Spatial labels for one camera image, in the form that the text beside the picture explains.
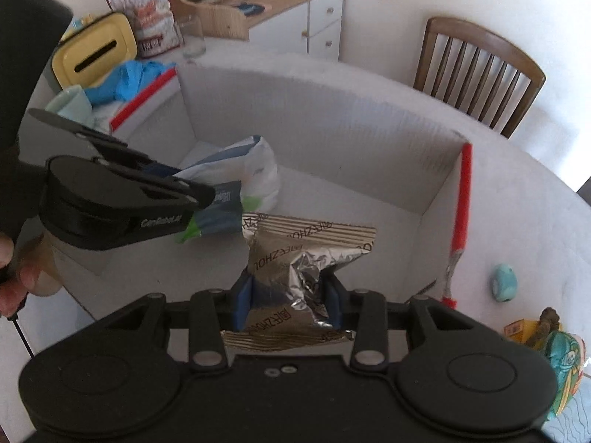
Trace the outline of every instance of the screw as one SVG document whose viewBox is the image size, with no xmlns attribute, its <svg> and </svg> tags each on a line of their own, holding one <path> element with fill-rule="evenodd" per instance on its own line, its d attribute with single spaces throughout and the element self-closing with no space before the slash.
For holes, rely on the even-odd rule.
<svg viewBox="0 0 591 443">
<path fill-rule="evenodd" d="M 281 374 L 277 368 L 267 368 L 264 373 L 265 376 L 268 376 L 269 378 L 277 378 Z"/>
<path fill-rule="evenodd" d="M 297 366 L 292 364 L 286 364 L 281 367 L 281 372 L 285 374 L 297 373 Z"/>
<path fill-rule="evenodd" d="M 379 351 L 363 350 L 355 354 L 355 359 L 364 366 L 376 366 L 383 363 L 386 358 Z"/>
<path fill-rule="evenodd" d="M 193 362 L 199 366 L 215 366 L 222 362 L 223 357 L 216 351 L 198 351 L 193 355 Z"/>
</svg>

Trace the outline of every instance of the human hand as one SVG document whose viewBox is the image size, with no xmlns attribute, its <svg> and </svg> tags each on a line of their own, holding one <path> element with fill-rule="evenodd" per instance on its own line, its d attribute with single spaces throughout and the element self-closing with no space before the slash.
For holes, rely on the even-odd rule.
<svg viewBox="0 0 591 443">
<path fill-rule="evenodd" d="M 13 254 L 13 241 L 0 233 L 0 269 L 10 263 Z M 0 282 L 0 314 L 7 318 L 14 315 L 27 293 L 49 296 L 57 293 L 61 286 L 49 238 L 41 235 L 23 246 L 16 275 Z"/>
</svg>

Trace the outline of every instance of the cabinet door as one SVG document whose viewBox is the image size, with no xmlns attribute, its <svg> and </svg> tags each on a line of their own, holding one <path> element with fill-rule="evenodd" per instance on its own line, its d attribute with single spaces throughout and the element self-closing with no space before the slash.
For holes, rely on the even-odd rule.
<svg viewBox="0 0 591 443">
<path fill-rule="evenodd" d="M 310 36 L 340 20 L 343 15 L 343 0 L 312 0 L 310 2 Z"/>
<path fill-rule="evenodd" d="M 310 38 L 310 56 L 332 61 L 339 60 L 341 20 L 336 21 L 315 37 Z"/>
<path fill-rule="evenodd" d="M 250 42 L 267 50 L 308 53 L 308 3 L 263 21 L 250 29 Z"/>
</svg>

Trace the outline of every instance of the gold foil packet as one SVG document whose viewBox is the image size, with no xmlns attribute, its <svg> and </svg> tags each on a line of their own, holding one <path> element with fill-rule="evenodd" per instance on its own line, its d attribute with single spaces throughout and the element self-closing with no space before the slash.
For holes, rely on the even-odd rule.
<svg viewBox="0 0 591 443">
<path fill-rule="evenodd" d="M 274 351 L 346 341 L 328 322 L 320 273 L 369 253 L 376 229 L 244 213 L 242 233 L 250 247 L 252 309 L 246 331 L 225 332 L 226 344 Z"/>
</svg>

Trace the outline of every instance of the chair backrest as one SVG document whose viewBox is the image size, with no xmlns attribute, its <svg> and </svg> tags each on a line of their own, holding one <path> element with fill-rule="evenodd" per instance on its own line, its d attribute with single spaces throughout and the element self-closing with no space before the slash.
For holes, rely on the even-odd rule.
<svg viewBox="0 0 591 443">
<path fill-rule="evenodd" d="M 453 65 L 453 69 L 451 70 L 447 87 L 445 88 L 445 93 L 443 96 L 443 101 L 445 103 L 452 104 L 449 102 L 449 99 L 456 85 L 457 77 L 462 67 L 467 45 L 470 44 L 475 47 L 470 65 L 462 82 L 462 87 L 460 87 L 460 91 L 457 94 L 456 102 L 454 104 L 457 109 L 459 109 L 462 105 L 462 102 L 468 93 L 468 89 L 471 86 L 472 76 L 474 75 L 475 69 L 477 67 L 481 50 L 489 54 L 486 65 L 481 73 L 480 80 L 478 81 L 478 85 L 476 86 L 472 99 L 470 100 L 470 104 L 466 112 L 468 115 L 472 115 L 472 112 L 474 111 L 474 108 L 481 97 L 483 87 L 485 86 L 489 73 L 491 72 L 491 66 L 494 59 L 499 58 L 502 61 L 499 72 L 496 75 L 491 90 L 486 97 L 480 115 L 478 116 L 479 121 L 483 121 L 484 117 L 490 110 L 491 104 L 493 103 L 499 87 L 501 86 L 501 82 L 503 81 L 503 77 L 505 76 L 507 66 L 510 65 L 515 69 L 515 75 L 513 76 L 513 79 L 511 79 L 505 95 L 501 99 L 499 107 L 491 120 L 491 128 L 496 126 L 501 115 L 503 114 L 507 103 L 509 103 L 509 99 L 513 94 L 513 91 L 515 90 L 519 77 L 524 75 L 530 80 L 527 89 L 525 90 L 513 113 L 509 116 L 507 123 L 501 131 L 503 136 L 509 138 L 513 131 L 515 131 L 515 128 L 517 128 L 517 125 L 523 118 L 524 114 L 530 108 L 538 92 L 540 91 L 540 88 L 542 88 L 544 85 L 544 82 L 546 81 L 544 72 L 542 72 L 536 62 L 534 62 L 528 55 L 522 52 L 522 50 L 504 38 L 488 31 L 486 28 L 475 25 L 469 21 L 460 20 L 458 18 L 434 17 L 427 22 L 427 28 L 425 30 L 421 58 L 419 60 L 419 67 L 417 69 L 417 75 L 413 85 L 416 90 L 425 90 L 425 83 L 427 81 L 429 67 L 433 59 L 437 35 L 447 36 L 447 43 L 445 44 L 445 49 L 443 51 L 439 67 L 437 69 L 437 74 L 435 75 L 435 80 L 433 82 L 433 87 L 431 89 L 432 97 L 436 97 L 441 85 L 441 80 L 443 79 L 443 75 L 447 67 L 447 60 L 449 59 L 451 51 L 451 44 L 454 40 L 462 42 L 457 54 L 456 62 Z"/>
</svg>

